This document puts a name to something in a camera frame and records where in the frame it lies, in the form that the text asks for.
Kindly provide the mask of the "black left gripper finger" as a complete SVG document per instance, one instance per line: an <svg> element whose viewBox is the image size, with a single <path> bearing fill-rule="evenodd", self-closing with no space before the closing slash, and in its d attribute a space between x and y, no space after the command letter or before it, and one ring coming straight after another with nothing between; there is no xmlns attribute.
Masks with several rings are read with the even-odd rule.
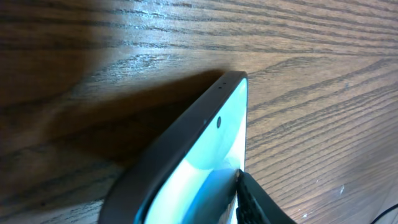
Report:
<svg viewBox="0 0 398 224"><path fill-rule="evenodd" d="M247 172L237 180L238 224L295 224Z"/></svg>

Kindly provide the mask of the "Samsung Galaxy smartphone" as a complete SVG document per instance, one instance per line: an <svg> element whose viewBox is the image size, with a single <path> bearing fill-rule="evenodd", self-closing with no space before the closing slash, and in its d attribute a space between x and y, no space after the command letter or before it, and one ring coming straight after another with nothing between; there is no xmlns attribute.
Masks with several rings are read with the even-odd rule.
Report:
<svg viewBox="0 0 398 224"><path fill-rule="evenodd" d="M236 223L248 79L222 75L111 187L100 224Z"/></svg>

